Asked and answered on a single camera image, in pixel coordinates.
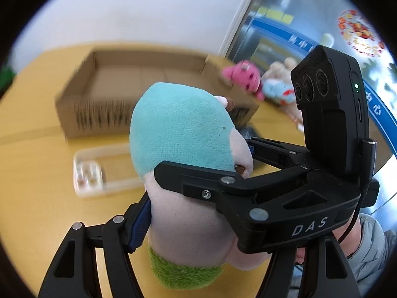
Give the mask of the right hand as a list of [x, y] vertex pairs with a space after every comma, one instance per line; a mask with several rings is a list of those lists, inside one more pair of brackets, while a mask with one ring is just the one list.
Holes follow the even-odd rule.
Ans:
[[[339, 240], [342, 237], [342, 235], [348, 229], [348, 226], [351, 224], [352, 220], [353, 217], [350, 217], [345, 225], [332, 231], [337, 240]], [[345, 237], [340, 242], [340, 247], [346, 257], [351, 256], [357, 251], [361, 243], [361, 235], [362, 235], [361, 223], [359, 221], [359, 218], [357, 218], [353, 225], [353, 228], [347, 234], [347, 237]], [[304, 260], [305, 260], [305, 249], [298, 248], [296, 252], [296, 262], [298, 264], [303, 264]]]

